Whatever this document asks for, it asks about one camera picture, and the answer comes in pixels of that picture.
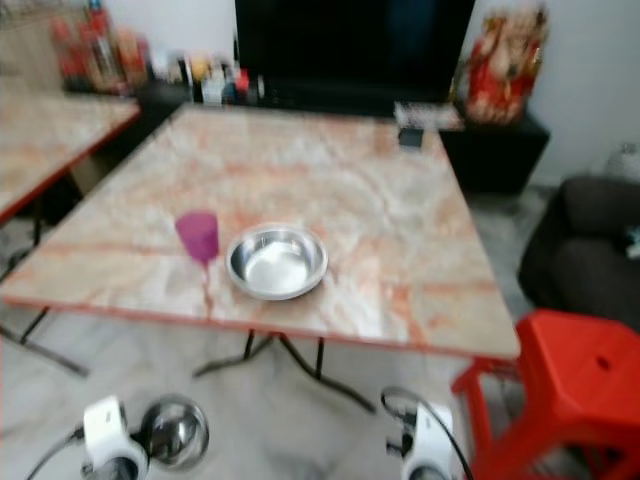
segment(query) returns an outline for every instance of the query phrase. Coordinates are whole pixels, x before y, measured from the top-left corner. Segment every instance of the floor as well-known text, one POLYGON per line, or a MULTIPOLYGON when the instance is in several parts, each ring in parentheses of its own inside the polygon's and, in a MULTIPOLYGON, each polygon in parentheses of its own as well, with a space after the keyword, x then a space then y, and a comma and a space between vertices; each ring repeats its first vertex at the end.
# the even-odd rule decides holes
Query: floor
MULTIPOLYGON (((530 188, 514 200, 471 198, 469 203, 505 300, 515 319, 530 311, 515 280, 518 260, 548 192, 530 188)), ((3 251, 23 244, 28 226, 5 230, 3 251)), ((24 328, 34 312, 2 307, 3 321, 24 328)), ((194 381, 190 372, 212 358, 242 350, 239 333, 129 323, 117 318, 50 314, 34 340, 88 366, 86 380, 2 344, 2 478, 24 478, 40 456, 66 435, 85 406, 110 394, 126 404, 131 425, 159 395, 178 392, 198 402, 211 429, 208 455, 183 476, 154 468, 149 479, 371 480, 400 478, 401 462, 385 454, 387 437, 401 431, 384 412, 370 416, 326 391, 279 348, 240 366, 194 381)), ((314 344, 295 341, 309 360, 314 344)), ((470 453, 463 409, 449 393, 465 360, 329 344, 325 372, 377 402, 387 385, 401 385, 454 411, 455 435, 470 453)), ((487 385, 498 427, 508 424, 509 389, 487 385)), ((80 478, 82 448, 55 457, 41 478, 80 478)), ((452 461, 456 471, 458 464, 452 461)), ((550 460, 546 468, 564 468, 550 460)))

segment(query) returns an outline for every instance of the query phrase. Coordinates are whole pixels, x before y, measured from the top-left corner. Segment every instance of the black cable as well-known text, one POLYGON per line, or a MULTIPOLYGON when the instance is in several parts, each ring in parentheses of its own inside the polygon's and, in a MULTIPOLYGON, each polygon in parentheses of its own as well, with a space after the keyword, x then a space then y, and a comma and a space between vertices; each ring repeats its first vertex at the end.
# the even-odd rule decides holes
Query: black cable
POLYGON ((53 447, 51 447, 51 449, 49 449, 47 453, 45 453, 45 455, 42 457, 42 460, 40 460, 38 464, 35 466, 35 468, 31 470, 31 473, 27 475, 25 480, 33 480, 36 477, 37 473, 40 471, 40 469, 44 467, 45 464, 49 460, 51 460, 56 454, 60 453, 62 450, 64 450, 66 447, 68 447, 72 443, 78 440, 82 440, 83 438, 84 438, 84 430, 82 429, 82 427, 79 427, 71 435, 69 435, 68 437, 56 443, 53 447))
POLYGON ((406 388, 402 388, 402 387, 387 387, 384 390, 382 390, 382 393, 380 394, 380 401, 382 402, 382 406, 384 407, 384 409, 392 417, 396 417, 396 418, 402 418, 402 414, 398 410, 394 410, 390 406, 387 405, 387 397, 388 396, 404 397, 405 399, 409 399, 409 400, 412 400, 412 401, 414 401, 416 403, 419 403, 424 408, 429 410, 429 413, 433 416, 433 418, 436 419, 436 422, 438 422, 438 424, 440 425, 440 427, 442 428, 444 433, 447 435, 447 438, 449 438, 449 442, 451 442, 451 445, 453 446, 453 449, 456 451, 456 455, 458 456, 458 459, 460 460, 460 463, 462 464, 462 469, 464 470, 464 473, 467 476, 467 480, 473 480, 473 474, 471 473, 471 468, 469 467, 469 463, 467 462, 467 459, 465 458, 464 454, 462 453, 462 450, 460 449, 460 446, 458 445, 458 442, 456 442, 456 439, 453 438, 453 435, 451 434, 451 432, 449 431, 447 426, 444 424, 444 422, 442 421, 440 416, 436 413, 436 411, 433 409, 433 407, 431 406, 431 404, 429 402, 424 400, 419 395, 407 390, 406 388))

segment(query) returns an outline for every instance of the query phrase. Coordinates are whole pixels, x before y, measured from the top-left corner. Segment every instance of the white wall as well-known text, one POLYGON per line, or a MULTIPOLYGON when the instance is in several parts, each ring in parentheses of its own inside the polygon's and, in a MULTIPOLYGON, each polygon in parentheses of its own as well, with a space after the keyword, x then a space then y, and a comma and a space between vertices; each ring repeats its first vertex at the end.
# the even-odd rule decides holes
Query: white wall
MULTIPOLYGON (((528 0, 476 2, 466 51, 488 8, 528 0)), ((116 23, 144 33, 152 47, 228 57, 234 3, 105 0, 116 23)), ((640 141, 640 0, 547 0, 547 5, 551 34, 530 108, 552 131, 533 180, 554 184, 602 164, 620 142, 640 141)))
POLYGON ((234 0, 103 0, 118 26, 144 35, 152 48, 233 58, 234 0))

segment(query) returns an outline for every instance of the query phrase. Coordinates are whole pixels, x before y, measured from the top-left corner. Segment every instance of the armrest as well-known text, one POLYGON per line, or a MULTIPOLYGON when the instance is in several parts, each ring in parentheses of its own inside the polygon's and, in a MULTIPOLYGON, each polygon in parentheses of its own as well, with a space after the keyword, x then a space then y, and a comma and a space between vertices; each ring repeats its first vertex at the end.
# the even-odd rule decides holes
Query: armrest
POLYGON ((640 225, 640 184, 605 177, 575 177, 560 187, 576 233, 619 235, 640 225))

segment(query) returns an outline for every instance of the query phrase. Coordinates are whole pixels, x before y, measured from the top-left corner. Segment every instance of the figurine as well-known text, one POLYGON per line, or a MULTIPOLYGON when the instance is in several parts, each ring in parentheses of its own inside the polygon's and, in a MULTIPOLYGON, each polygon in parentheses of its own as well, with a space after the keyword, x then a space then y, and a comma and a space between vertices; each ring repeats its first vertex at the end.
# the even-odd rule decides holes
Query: figurine
POLYGON ((547 38, 543 6, 499 11, 485 19, 470 60, 467 114, 479 123, 505 125, 524 112, 547 38))

